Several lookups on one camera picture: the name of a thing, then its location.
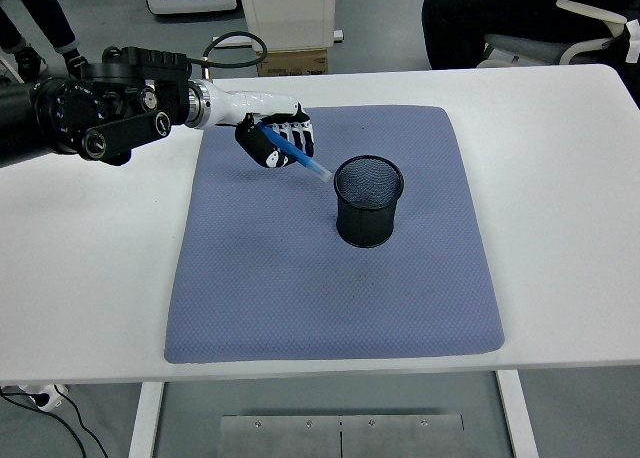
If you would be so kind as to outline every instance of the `cardboard box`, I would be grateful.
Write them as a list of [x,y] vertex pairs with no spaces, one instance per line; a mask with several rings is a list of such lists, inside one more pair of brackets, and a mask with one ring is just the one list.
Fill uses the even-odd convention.
[[258,76],[326,75],[329,73],[327,50],[270,52],[258,63]]

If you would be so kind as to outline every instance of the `blue pen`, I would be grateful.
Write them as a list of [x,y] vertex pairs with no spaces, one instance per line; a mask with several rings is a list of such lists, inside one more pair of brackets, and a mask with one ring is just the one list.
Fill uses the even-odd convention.
[[333,177],[333,173],[331,173],[317,161],[314,161],[310,156],[305,155],[304,152],[296,148],[293,143],[290,143],[286,138],[280,136],[264,123],[258,123],[258,127],[262,130],[266,137],[269,138],[269,141],[271,143],[273,143],[285,153],[295,156],[298,160],[298,163],[304,166],[307,170],[315,173],[322,181],[327,183],[331,180],[331,178]]

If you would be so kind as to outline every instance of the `black cable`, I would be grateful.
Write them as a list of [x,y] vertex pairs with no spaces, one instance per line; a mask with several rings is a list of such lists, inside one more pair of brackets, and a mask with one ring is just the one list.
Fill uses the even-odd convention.
[[89,435],[91,435],[91,438],[93,438],[95,440],[95,442],[100,447],[100,450],[102,451],[102,454],[104,455],[104,458],[109,458],[109,456],[107,455],[107,452],[104,449],[104,446],[102,446],[102,443],[100,443],[100,440],[98,439],[98,437],[93,433],[93,431],[91,431],[89,428],[84,426],[84,423],[82,422],[82,417],[80,416],[80,410],[78,409],[78,407],[74,403],[74,401],[71,398],[69,398],[68,396],[62,394],[62,392],[58,389],[58,385],[53,385],[53,387],[56,389],[58,394],[60,394],[60,396],[62,396],[65,400],[67,400],[69,403],[71,403],[71,406],[73,406],[73,409],[76,410],[76,415],[78,415],[78,423],[80,423],[80,426],[82,427],[82,429],[84,431],[86,431],[87,433],[89,433]]
[[262,48],[260,55],[258,55],[258,57],[255,60],[245,61],[243,63],[218,63],[216,61],[197,60],[195,58],[187,58],[187,62],[200,65],[206,68],[227,68],[227,69],[228,68],[245,68],[247,66],[257,65],[258,63],[263,62],[264,59],[267,57],[268,52],[267,52],[267,45],[265,44],[265,42],[262,41],[262,39],[259,36],[256,36],[253,33],[249,33],[248,31],[231,31],[229,33],[225,33],[224,35],[219,36],[218,38],[213,40],[209,44],[209,46],[205,48],[204,52],[202,53],[202,56],[205,58],[208,58],[209,53],[211,53],[211,50],[213,50],[216,46],[218,46],[224,40],[231,38],[232,36],[246,36],[247,38],[251,38],[252,40],[254,40],[256,43],[260,45],[260,48]]
[[62,424],[62,426],[64,426],[69,433],[71,433],[71,436],[73,436],[73,439],[76,440],[76,443],[78,444],[78,447],[80,448],[80,451],[82,452],[82,458],[87,458],[87,453],[84,450],[84,446],[82,446],[82,442],[80,441],[80,438],[78,438],[78,435],[76,435],[76,433],[71,429],[71,427],[67,424],[66,421],[64,421],[62,418],[60,418],[59,416],[56,416],[52,413],[47,413],[46,411],[42,411],[39,410],[38,408],[31,408],[30,406],[26,406],[23,405],[21,403],[17,403],[13,400],[10,400],[9,398],[7,398],[8,396],[29,396],[29,397],[35,397],[38,395],[34,395],[31,393],[5,393],[4,391],[2,391],[2,389],[0,389],[0,398],[8,401],[9,403],[12,403],[16,406],[19,406],[20,408],[24,408],[25,410],[29,410],[29,411],[33,411],[35,413],[39,413],[41,415],[47,415],[50,416],[51,418],[53,418],[54,420],[58,421],[59,423]]

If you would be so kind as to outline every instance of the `white device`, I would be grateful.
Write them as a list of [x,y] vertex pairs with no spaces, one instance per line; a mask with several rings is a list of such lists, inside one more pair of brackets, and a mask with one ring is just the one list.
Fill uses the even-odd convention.
[[204,130],[215,125],[238,125],[247,114],[256,121],[266,116],[294,116],[298,101],[289,95],[260,92],[227,93],[209,80],[189,82],[189,117],[185,125]]

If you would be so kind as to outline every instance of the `black pants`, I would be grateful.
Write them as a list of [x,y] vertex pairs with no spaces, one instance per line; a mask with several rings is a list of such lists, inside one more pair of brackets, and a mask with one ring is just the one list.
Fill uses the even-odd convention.
[[[58,53],[76,47],[76,37],[58,0],[20,0]],[[24,38],[0,8],[0,47],[8,53],[24,44]]]
[[557,43],[611,36],[602,22],[561,10],[556,1],[424,0],[422,27],[431,67],[474,68],[482,60],[487,33]]

